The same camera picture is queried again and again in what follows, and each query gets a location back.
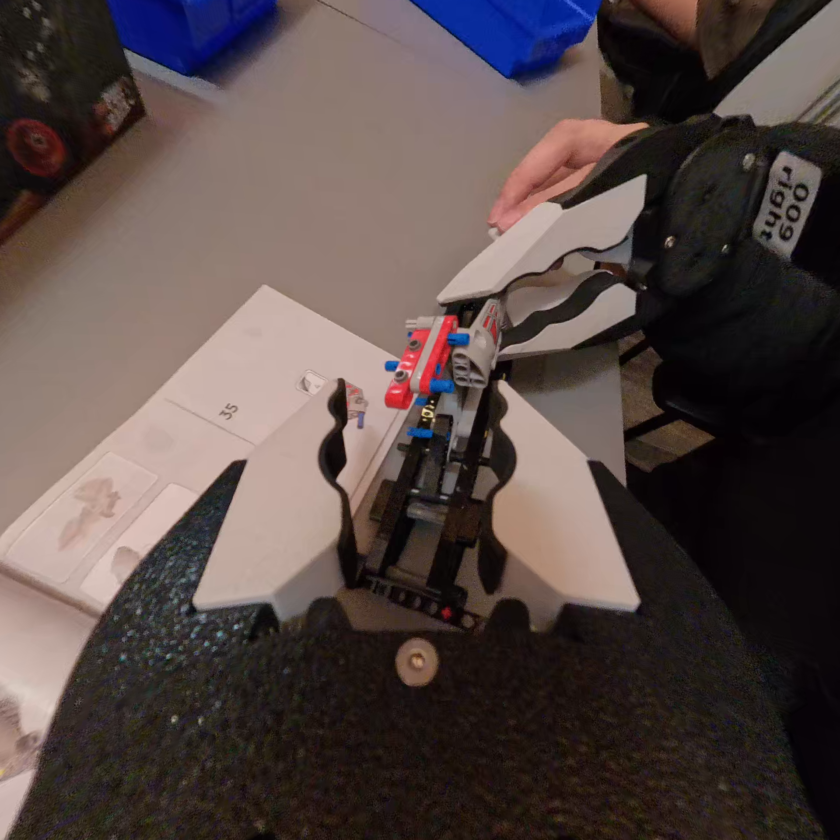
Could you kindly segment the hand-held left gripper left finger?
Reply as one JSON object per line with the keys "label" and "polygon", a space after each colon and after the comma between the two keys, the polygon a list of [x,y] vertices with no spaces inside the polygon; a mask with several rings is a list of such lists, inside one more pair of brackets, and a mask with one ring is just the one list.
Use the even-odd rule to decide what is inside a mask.
{"label": "hand-held left gripper left finger", "polygon": [[344,379],[329,381],[245,462],[192,602],[198,612],[268,605],[280,621],[358,582],[347,491]]}

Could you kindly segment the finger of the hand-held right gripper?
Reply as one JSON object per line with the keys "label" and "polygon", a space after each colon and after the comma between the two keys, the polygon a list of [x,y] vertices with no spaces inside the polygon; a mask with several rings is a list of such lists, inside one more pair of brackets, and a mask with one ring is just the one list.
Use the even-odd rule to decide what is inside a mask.
{"label": "finger of the hand-held right gripper", "polygon": [[604,269],[565,278],[558,286],[525,287],[507,299],[498,359],[513,361],[574,350],[635,317],[638,293]]}
{"label": "finger of the hand-held right gripper", "polygon": [[570,254],[616,248],[642,213],[646,189],[647,176],[639,175],[568,208],[541,203],[472,259],[437,295],[437,303],[495,297]]}

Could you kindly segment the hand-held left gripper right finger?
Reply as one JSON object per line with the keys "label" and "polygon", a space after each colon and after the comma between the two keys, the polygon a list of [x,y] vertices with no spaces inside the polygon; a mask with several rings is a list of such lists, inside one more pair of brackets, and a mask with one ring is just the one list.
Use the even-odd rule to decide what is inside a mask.
{"label": "hand-held left gripper right finger", "polygon": [[505,381],[490,390],[487,493],[478,537],[488,595],[549,631],[566,606],[635,613],[640,597],[589,459]]}

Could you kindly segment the grey toy panel red sticker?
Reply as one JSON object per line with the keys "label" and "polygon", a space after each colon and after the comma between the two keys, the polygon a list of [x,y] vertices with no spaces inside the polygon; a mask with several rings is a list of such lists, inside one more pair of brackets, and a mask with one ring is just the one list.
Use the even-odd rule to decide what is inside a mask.
{"label": "grey toy panel red sticker", "polygon": [[507,314],[503,300],[487,299],[468,326],[461,326],[449,341],[453,380],[456,386],[487,387],[499,349]]}

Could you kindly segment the toy brick truck chassis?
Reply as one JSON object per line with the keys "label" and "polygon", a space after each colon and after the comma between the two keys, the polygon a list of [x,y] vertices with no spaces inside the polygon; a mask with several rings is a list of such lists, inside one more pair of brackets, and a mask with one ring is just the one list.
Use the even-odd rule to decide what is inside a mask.
{"label": "toy brick truck chassis", "polygon": [[415,411],[416,420],[396,446],[402,455],[396,478],[383,479],[372,499],[375,529],[359,577],[364,590],[389,604],[468,634],[486,619],[468,608],[457,577],[466,552],[478,552],[484,503],[497,482],[489,468],[488,403],[510,365],[498,370],[497,357],[486,388],[456,386],[449,341],[489,298],[503,300],[464,301],[406,321],[402,358],[385,364],[392,375],[385,405]]}

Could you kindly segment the person's right forearm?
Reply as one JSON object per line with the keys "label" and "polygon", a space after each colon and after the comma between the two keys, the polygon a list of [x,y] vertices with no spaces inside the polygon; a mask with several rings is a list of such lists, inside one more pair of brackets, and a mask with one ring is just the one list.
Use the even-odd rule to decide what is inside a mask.
{"label": "person's right forearm", "polygon": [[838,403],[838,283],[756,248],[645,338],[675,383],[721,413],[714,437],[782,437]]}

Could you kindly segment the person's right hand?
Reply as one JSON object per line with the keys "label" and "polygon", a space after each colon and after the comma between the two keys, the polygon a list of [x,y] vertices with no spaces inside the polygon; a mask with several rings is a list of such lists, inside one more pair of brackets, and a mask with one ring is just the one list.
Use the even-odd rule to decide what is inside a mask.
{"label": "person's right hand", "polygon": [[604,119],[556,123],[510,173],[490,210],[489,228],[505,233],[534,207],[579,185],[615,144],[647,127]]}

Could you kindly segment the black office chair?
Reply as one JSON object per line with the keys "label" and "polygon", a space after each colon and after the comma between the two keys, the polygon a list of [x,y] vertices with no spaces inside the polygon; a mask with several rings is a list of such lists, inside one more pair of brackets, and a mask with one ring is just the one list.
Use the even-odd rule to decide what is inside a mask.
{"label": "black office chair", "polygon": [[669,369],[637,332],[619,342],[626,460],[651,470],[689,454],[720,431],[721,413],[685,395]]}

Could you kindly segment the white instruction booklet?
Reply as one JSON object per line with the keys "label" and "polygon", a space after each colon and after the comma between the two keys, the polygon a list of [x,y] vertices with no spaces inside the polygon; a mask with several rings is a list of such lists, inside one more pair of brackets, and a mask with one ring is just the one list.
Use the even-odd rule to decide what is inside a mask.
{"label": "white instruction booklet", "polygon": [[2,534],[2,779],[31,771],[94,616],[216,477],[343,378],[357,511],[404,415],[386,354],[261,287],[137,413]]}

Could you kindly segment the person's dark clothed body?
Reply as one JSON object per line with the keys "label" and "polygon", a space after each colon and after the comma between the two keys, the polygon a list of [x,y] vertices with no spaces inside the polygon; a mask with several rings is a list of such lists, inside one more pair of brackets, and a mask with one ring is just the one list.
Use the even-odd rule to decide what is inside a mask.
{"label": "person's dark clothed body", "polygon": [[715,439],[626,476],[735,616],[813,809],[838,838],[838,405],[771,442]]}

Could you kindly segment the blue storage bin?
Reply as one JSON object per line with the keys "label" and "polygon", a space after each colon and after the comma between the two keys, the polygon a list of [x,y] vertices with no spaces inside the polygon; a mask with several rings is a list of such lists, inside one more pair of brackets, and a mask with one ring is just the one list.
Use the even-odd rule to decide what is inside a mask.
{"label": "blue storage bin", "polygon": [[556,66],[593,27],[601,1],[415,1],[505,78]]}
{"label": "blue storage bin", "polygon": [[276,1],[108,1],[122,46],[190,76],[277,10]]}

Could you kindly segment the dark toy truck box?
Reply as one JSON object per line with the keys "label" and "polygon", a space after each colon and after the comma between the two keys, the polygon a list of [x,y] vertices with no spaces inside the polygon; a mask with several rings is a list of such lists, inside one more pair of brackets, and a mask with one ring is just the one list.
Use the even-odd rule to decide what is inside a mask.
{"label": "dark toy truck box", "polygon": [[1,241],[145,115],[105,1],[1,2]]}

